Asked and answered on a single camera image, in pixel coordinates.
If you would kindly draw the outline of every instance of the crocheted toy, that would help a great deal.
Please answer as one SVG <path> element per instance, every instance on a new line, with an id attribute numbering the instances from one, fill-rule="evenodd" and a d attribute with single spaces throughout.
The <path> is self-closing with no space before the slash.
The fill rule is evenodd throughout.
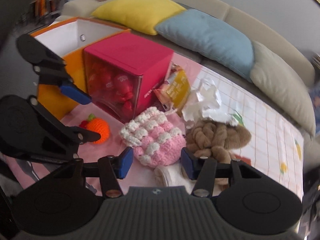
<path id="1" fill-rule="evenodd" d="M 218 163 L 230 164 L 234 154 L 229 150 L 246 146 L 251 133 L 242 125 L 230 126 L 212 120 L 198 121 L 186 134 L 187 148 L 196 157 L 213 157 Z M 217 179 L 220 185 L 228 179 Z"/>
<path id="2" fill-rule="evenodd" d="M 186 145 L 181 130 L 154 106 L 125 124 L 120 136 L 141 164 L 152 168 L 175 163 Z"/>
<path id="3" fill-rule="evenodd" d="M 101 135 L 101 138 L 98 141 L 92 142 L 95 144 L 103 143 L 110 137 L 108 123 L 101 118 L 95 117 L 93 114 L 90 114 L 87 120 L 82 121 L 79 127 L 97 132 Z"/>

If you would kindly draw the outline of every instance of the blue gripper pad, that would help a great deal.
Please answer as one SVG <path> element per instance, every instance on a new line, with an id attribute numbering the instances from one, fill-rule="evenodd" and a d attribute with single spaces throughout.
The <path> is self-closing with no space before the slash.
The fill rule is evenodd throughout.
<path id="1" fill-rule="evenodd" d="M 60 91 L 63 95 L 71 98 L 81 105 L 87 105 L 91 103 L 91 97 L 77 88 L 74 84 L 64 83 L 60 86 Z"/>
<path id="2" fill-rule="evenodd" d="M 182 148 L 181 150 L 181 164 L 186 171 L 186 174 L 188 175 L 189 179 L 195 180 L 197 179 L 196 172 L 194 171 L 194 166 L 193 166 L 193 160 L 190 158 L 188 153 L 186 152 L 185 148 Z"/>
<path id="3" fill-rule="evenodd" d="M 127 147 L 117 158 L 119 163 L 118 168 L 115 170 L 115 174 L 118 179 L 124 179 L 133 162 L 133 149 Z"/>

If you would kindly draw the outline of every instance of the pink box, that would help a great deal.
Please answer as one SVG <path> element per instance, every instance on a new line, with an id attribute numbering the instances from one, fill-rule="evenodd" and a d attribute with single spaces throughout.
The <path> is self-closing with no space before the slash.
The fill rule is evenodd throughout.
<path id="1" fill-rule="evenodd" d="M 86 47 L 87 86 L 92 101 L 128 122 L 155 102 L 152 90 L 163 83 L 172 56 L 172 49 L 131 33 Z"/>

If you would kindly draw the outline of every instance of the white paper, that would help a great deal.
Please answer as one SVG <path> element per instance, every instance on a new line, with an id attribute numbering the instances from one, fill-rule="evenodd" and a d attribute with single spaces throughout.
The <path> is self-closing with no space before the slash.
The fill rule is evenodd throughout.
<path id="1" fill-rule="evenodd" d="M 220 93 L 213 79 L 203 78 L 199 87 L 190 92 L 182 109 L 183 118 L 188 124 L 194 124 L 199 119 L 210 118 L 232 126 L 238 125 L 238 121 L 232 114 L 221 110 L 221 103 Z"/>

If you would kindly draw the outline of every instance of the sofa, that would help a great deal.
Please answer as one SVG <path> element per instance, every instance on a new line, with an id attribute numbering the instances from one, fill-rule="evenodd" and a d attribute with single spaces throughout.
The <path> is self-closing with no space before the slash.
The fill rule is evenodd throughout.
<path id="1" fill-rule="evenodd" d="M 58 21 L 65 20 L 70 17 L 91 17 L 91 13 L 104 3 L 112 0 L 106 0 L 98 2 L 97 0 L 73 0 L 67 2 L 62 10 L 62 14 L 57 18 Z M 285 38 L 279 35 L 277 32 L 258 21 L 254 17 L 244 13 L 243 11 L 232 7 L 220 0 L 173 0 L 185 8 L 194 8 L 209 14 L 215 18 L 225 21 L 229 25 L 233 26 L 237 30 L 245 34 L 249 39 L 255 40 L 275 54 L 279 55 L 291 68 L 298 74 L 304 83 L 305 89 L 311 88 L 314 85 L 315 69 L 312 64 Z M 176 53 L 190 58 L 193 61 L 200 63 L 201 65 L 217 72 L 218 74 L 226 77 L 235 84 L 251 92 L 262 101 L 273 107 L 276 111 L 281 113 L 286 119 L 292 122 L 298 127 L 304 137 L 304 172 L 308 172 L 312 168 L 320 165 L 320 137 L 314 138 L 313 135 L 305 131 L 295 120 L 293 120 L 281 107 L 279 107 L 272 97 L 268 97 L 253 83 L 248 82 L 244 78 L 240 77 L 230 69 L 217 63 L 216 61 L 207 59 L 202 55 L 182 48 L 160 35 L 146 35 L 132 31 L 133 33 L 142 36 L 146 39 L 153 40 L 157 43 L 163 44 Z"/>

